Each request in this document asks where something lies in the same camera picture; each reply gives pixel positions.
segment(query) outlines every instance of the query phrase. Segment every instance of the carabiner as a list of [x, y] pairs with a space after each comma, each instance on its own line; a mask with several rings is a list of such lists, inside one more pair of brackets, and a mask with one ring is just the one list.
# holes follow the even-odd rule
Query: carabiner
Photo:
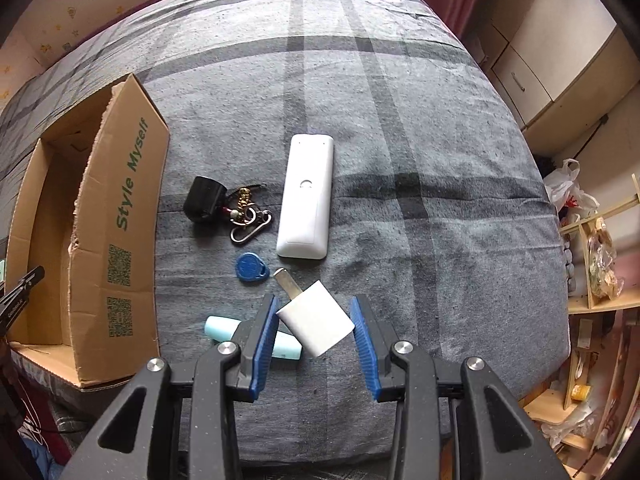
[[261, 213], [262, 213], [262, 218], [264, 219], [263, 222], [259, 223], [254, 229], [249, 231], [243, 238], [236, 238], [236, 231], [240, 229], [246, 229], [247, 226], [238, 226], [231, 229], [231, 234], [230, 234], [231, 241], [236, 245], [245, 244], [249, 240], [251, 240], [251, 238], [257, 235], [260, 231], [262, 231], [265, 227], [267, 227], [271, 223], [271, 220], [273, 219], [273, 215], [267, 209], [265, 209], [264, 211], [261, 211]]

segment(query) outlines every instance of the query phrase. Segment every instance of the blue gripper pad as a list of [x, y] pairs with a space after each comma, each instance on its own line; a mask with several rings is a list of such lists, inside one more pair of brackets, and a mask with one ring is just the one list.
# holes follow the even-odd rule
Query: blue gripper pad
[[349, 317], [355, 325], [353, 337], [356, 339], [356, 348], [358, 349], [358, 356], [360, 357], [360, 368], [362, 368], [362, 373], [364, 373], [367, 390], [371, 392], [374, 400], [378, 400], [380, 392], [382, 391], [380, 378], [378, 377], [378, 359], [369, 336], [367, 322], [360, 309], [358, 298], [351, 299]]
[[264, 322], [264, 328], [260, 334], [260, 341], [258, 341], [254, 362], [252, 363], [249, 392], [254, 400], [257, 400], [260, 392], [264, 390], [264, 385], [267, 381], [267, 373], [269, 371], [269, 365], [271, 364], [271, 353], [273, 352], [273, 345], [276, 341], [276, 334], [278, 333], [278, 325], [280, 323], [280, 318], [276, 316], [276, 311], [279, 309], [280, 302], [278, 298], [274, 297], [271, 301], [269, 314]]

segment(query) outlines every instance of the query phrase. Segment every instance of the metal screw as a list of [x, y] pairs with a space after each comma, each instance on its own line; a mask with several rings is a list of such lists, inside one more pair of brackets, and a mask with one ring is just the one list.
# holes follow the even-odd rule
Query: metal screw
[[146, 369], [150, 372], [159, 372], [164, 368], [164, 361], [159, 357], [154, 357], [146, 364]]
[[238, 345], [232, 341], [224, 341], [218, 345], [218, 352], [222, 355], [229, 355], [236, 351]]
[[398, 341], [394, 345], [394, 349], [399, 354], [408, 354], [409, 352], [412, 352], [414, 350], [414, 346], [408, 341]]
[[484, 361], [479, 357], [470, 357], [466, 360], [466, 366], [471, 370], [482, 370], [484, 368]]

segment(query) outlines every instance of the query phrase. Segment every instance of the gray blanket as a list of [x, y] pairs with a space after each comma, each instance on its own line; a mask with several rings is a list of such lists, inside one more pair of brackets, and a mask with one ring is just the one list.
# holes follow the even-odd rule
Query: gray blanket
[[[555, 209], [510, 112], [421, 0], [163, 0], [125, 18], [5, 109], [0, 238], [44, 128], [127, 72], [171, 130], [156, 232], [169, 361], [209, 347], [207, 316], [249, 319], [265, 292], [285, 299], [274, 280], [239, 282], [245, 250], [303, 287], [322, 280], [343, 308], [368, 295], [434, 356], [483, 356], [517, 397], [567, 356]], [[275, 242], [289, 140], [303, 132], [335, 139], [329, 253], [283, 262]], [[198, 174], [230, 189], [264, 184], [255, 199], [275, 213], [273, 227], [245, 248], [225, 228], [196, 229], [180, 208]], [[390, 449], [394, 407], [371, 400], [352, 338], [320, 358], [274, 363], [259, 402], [236, 413], [244, 460]]]

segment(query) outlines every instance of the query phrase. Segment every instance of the keychain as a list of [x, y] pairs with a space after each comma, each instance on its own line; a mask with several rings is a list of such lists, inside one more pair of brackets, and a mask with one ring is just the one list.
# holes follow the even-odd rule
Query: keychain
[[268, 209], [261, 209], [252, 201], [251, 190], [261, 187], [264, 185], [243, 186], [227, 194], [226, 187], [219, 182], [197, 176], [191, 184], [182, 210], [193, 222], [226, 219], [233, 225], [231, 241], [242, 245], [266, 229], [273, 220]]

